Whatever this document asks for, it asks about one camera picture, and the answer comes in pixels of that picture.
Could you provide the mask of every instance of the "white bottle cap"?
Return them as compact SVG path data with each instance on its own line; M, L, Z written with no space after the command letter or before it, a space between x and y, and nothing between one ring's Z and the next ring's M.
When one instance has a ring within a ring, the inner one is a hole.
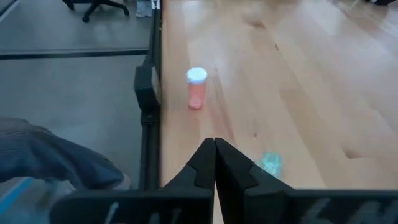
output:
M206 81L207 72L204 68L195 67L187 71L187 82L189 84L202 84Z

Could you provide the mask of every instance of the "small green object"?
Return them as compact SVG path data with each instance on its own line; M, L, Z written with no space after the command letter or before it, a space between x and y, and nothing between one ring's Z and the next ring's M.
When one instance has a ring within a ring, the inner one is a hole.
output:
M260 161L260 167L270 175L280 178L282 175L282 157L276 152L267 152Z

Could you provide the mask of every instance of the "blue jeans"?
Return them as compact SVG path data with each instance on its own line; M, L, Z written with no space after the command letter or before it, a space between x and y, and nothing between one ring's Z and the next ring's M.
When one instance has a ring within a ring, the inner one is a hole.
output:
M17 118L0 118L0 182L14 177L69 180L76 189L111 189L123 174L107 158Z

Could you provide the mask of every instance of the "wooden table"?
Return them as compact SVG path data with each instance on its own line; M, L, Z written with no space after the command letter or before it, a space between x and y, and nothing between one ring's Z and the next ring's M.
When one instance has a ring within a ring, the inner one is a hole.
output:
M280 153L292 187L398 187L398 7L165 0L163 13L163 184L218 136L252 160ZM200 111L187 105L196 66Z

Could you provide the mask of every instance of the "black metal rail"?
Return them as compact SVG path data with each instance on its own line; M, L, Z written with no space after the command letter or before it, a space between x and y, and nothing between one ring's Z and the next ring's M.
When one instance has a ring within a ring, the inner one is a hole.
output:
M84 57L110 57L126 55L145 55L147 49L81 49L81 50L51 50L51 51L26 51L26 52L0 52L0 60L27 60L47 58L84 58Z
M162 11L154 9L149 51L144 64L137 68L134 80L142 125L139 190L155 190L160 187L161 28Z

